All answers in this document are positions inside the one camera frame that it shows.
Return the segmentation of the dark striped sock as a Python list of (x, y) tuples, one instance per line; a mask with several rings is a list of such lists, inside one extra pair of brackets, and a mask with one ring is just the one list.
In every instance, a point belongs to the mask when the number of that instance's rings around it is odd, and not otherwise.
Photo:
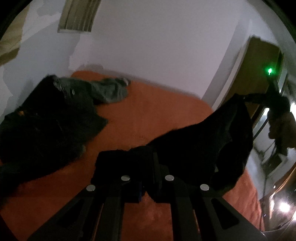
[(128, 85), (130, 85), (130, 80), (127, 78), (116, 78), (115, 79), (120, 85), (127, 87)]

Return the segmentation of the grey-green fleece garment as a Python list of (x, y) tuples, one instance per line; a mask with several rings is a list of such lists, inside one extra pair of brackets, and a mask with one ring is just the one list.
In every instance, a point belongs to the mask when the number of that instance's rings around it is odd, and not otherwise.
[(72, 101), (97, 106), (120, 102), (128, 96), (127, 87), (120, 85), (115, 79), (87, 81), (77, 78), (55, 78), (54, 86)]

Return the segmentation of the orange fleece bed blanket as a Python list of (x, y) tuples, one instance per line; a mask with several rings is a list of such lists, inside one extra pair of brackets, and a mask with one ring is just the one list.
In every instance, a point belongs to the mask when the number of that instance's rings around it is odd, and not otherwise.
[[(1, 210), (8, 230), (1, 240), (28, 238), (88, 185), (100, 151), (147, 144), (174, 128), (201, 122), (212, 112), (202, 100), (170, 92), (141, 82), (128, 87), (129, 96), (122, 102), (98, 107), (109, 119), (103, 131), (86, 145), (85, 155), (69, 166), (48, 176), (20, 186), (16, 195)], [(259, 228), (261, 208), (257, 190), (245, 170), (235, 188), (223, 198)], [(126, 204), (121, 240), (173, 240), (170, 206), (156, 204), (146, 194), (140, 204)]]

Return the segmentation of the black sweatshirt with white logo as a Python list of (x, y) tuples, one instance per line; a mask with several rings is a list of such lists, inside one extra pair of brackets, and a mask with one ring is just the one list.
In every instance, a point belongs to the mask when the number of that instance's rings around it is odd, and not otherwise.
[(92, 183), (105, 200), (190, 203), (222, 196), (243, 174), (252, 149), (252, 124), (242, 96), (234, 95), (200, 123), (169, 131), (128, 151), (99, 153)]

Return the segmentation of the dark jeans pile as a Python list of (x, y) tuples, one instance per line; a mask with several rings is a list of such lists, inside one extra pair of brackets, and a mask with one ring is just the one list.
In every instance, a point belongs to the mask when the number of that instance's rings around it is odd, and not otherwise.
[(1, 203), (30, 180), (78, 159), (107, 120), (98, 82), (46, 76), (1, 123)]

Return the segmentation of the beige curtain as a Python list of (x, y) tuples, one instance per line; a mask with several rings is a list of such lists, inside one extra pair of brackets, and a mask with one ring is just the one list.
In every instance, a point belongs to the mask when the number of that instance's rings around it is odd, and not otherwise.
[(23, 26), (28, 14), (29, 5), (27, 5), (12, 21), (1, 38), (1, 66), (15, 59), (17, 56), (23, 36)]

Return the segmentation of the brown wooden door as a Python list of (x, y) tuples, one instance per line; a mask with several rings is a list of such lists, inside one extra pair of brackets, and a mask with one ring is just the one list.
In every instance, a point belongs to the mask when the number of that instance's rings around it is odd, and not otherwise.
[(269, 89), (269, 76), (277, 77), (281, 67), (282, 53), (278, 46), (252, 37), (247, 42), (243, 60), (218, 111), (224, 118), (234, 116), (258, 120), (264, 106), (257, 102), (244, 102), (243, 95), (265, 94)]

